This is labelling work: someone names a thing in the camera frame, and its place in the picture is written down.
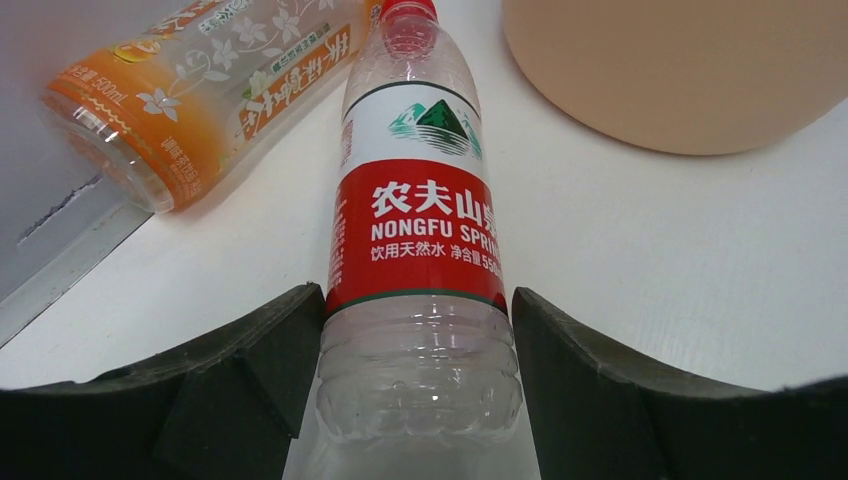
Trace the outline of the orange drink bottle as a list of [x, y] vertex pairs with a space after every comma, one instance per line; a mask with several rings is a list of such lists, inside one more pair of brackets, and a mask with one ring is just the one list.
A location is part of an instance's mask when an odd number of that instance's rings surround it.
[[381, 10], [378, 1], [195, 1], [70, 65], [42, 102], [72, 148], [137, 205], [180, 210], [315, 97]]

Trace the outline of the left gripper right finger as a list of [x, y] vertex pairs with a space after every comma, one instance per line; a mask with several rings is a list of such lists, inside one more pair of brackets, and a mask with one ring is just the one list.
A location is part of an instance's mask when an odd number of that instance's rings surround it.
[[545, 479], [843, 479], [847, 381], [767, 392], [690, 373], [526, 287], [512, 298]]

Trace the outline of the red green label bottle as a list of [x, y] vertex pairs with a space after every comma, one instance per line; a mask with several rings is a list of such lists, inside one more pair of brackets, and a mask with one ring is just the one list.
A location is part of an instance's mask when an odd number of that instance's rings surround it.
[[341, 116], [313, 401], [289, 479], [535, 479], [481, 104], [431, 1], [387, 1]]

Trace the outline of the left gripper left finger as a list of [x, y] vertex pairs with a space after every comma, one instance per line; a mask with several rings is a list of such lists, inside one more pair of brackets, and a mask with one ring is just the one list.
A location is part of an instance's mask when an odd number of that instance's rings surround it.
[[85, 382], [1, 394], [5, 479], [279, 479], [324, 321], [292, 288], [191, 341]]

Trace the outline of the orange plastic bin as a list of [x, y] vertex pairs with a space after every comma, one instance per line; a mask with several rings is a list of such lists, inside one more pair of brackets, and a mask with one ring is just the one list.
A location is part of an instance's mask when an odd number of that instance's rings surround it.
[[833, 1], [506, 1], [529, 82], [581, 124], [673, 154], [773, 144], [847, 97]]

